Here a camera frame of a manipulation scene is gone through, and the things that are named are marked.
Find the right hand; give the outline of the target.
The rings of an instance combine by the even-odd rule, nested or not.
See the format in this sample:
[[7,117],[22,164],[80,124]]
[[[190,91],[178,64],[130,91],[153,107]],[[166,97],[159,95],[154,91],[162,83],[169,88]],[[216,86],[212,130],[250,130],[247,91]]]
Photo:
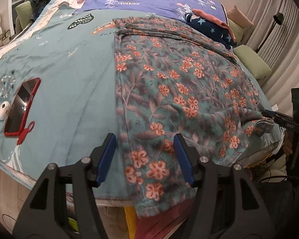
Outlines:
[[284,145],[283,145],[283,151],[286,155],[293,154],[292,141],[293,141],[293,132],[286,130],[285,138],[284,138]]

